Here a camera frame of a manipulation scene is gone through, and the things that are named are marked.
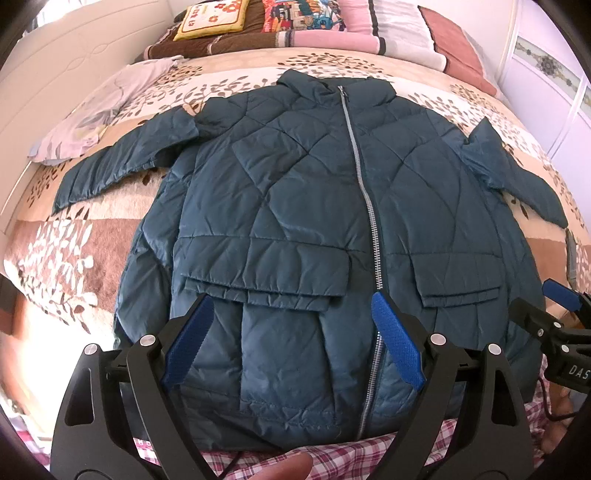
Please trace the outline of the person's right hand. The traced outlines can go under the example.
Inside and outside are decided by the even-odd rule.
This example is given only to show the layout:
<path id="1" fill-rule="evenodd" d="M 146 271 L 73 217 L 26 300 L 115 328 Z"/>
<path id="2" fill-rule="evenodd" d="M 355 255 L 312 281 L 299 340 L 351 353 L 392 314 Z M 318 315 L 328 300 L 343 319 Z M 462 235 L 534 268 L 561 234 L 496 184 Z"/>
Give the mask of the person's right hand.
<path id="1" fill-rule="evenodd" d="M 551 383 L 549 388 L 549 399 L 549 411 L 555 416 L 571 414 L 574 411 L 570 399 L 570 390 L 566 387 Z M 545 454 L 550 454 L 555 450 L 565 436 L 571 422 L 572 419 L 569 418 L 558 422 L 550 421 L 546 425 L 541 441 L 541 449 Z"/>

